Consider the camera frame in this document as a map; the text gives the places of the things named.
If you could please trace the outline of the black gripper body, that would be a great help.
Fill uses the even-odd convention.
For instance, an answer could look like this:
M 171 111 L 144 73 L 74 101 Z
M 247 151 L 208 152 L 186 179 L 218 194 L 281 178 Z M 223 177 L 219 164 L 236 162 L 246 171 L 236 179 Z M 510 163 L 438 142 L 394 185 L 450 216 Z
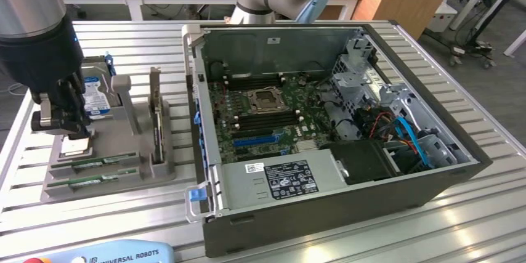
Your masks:
M 38 36 L 1 38 L 1 73 L 36 94 L 56 94 L 59 82 L 80 71 L 82 61 L 70 18 Z

